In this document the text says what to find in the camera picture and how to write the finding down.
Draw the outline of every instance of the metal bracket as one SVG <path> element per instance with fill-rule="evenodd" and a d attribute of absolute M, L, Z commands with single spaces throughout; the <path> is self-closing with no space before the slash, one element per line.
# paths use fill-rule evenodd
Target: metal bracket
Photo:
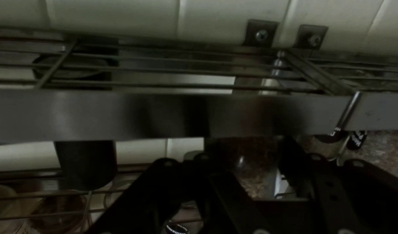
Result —
<path fill-rule="evenodd" d="M 244 46 L 270 47 L 277 31 L 277 22 L 251 20 L 247 25 Z"/>
<path fill-rule="evenodd" d="M 308 60 L 300 57 L 292 51 L 279 52 L 278 57 L 283 57 L 297 72 L 300 72 L 305 77 L 305 79 L 318 85 L 326 94 L 352 95 L 356 92 L 352 87 L 347 86 L 339 79 L 335 79 L 334 77 L 331 77 L 322 69 L 314 66 Z"/>
<path fill-rule="evenodd" d="M 300 25 L 295 47 L 305 49 L 319 49 L 326 33 L 326 26 Z"/>

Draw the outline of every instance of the screw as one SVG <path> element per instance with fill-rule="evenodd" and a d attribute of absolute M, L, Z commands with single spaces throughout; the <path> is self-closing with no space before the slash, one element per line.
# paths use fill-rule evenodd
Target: screw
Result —
<path fill-rule="evenodd" d="M 356 168 L 362 168 L 364 163 L 356 160 L 356 161 L 352 161 L 352 165 Z"/>
<path fill-rule="evenodd" d="M 252 234 L 269 234 L 265 229 L 257 229 Z"/>
<path fill-rule="evenodd" d="M 355 233 L 348 229 L 340 229 L 338 230 L 338 234 L 355 234 Z"/>
<path fill-rule="evenodd" d="M 254 34 L 254 39 L 258 43 L 264 43 L 267 39 L 267 31 L 266 30 L 260 30 Z"/>
<path fill-rule="evenodd" d="M 313 48 L 318 47 L 321 43 L 321 35 L 313 34 L 306 39 L 308 44 Z"/>

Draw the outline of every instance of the white wall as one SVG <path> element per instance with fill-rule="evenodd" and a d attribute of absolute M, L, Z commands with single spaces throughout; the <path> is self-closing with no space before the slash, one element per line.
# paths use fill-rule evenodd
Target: white wall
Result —
<path fill-rule="evenodd" d="M 248 20 L 329 26 L 322 49 L 398 55 L 398 0 L 0 0 L 0 26 L 239 44 Z"/>

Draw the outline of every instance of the black cylinder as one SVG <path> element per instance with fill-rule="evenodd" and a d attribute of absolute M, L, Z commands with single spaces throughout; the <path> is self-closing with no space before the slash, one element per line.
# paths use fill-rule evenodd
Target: black cylinder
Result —
<path fill-rule="evenodd" d="M 111 140 L 54 142 L 54 147 L 70 189 L 96 190 L 115 176 L 115 144 Z"/>

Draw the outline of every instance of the metal wire shelf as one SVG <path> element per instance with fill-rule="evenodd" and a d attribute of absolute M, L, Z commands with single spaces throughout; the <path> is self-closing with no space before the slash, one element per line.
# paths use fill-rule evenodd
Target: metal wire shelf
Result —
<path fill-rule="evenodd" d="M 0 29 L 0 143 L 334 130 L 398 130 L 398 59 Z M 0 185 L 19 191 L 0 202 L 83 200 L 76 211 L 0 221 L 84 220 L 105 209 L 92 208 L 93 198 L 123 191 L 19 186 L 61 178 L 0 173 Z"/>

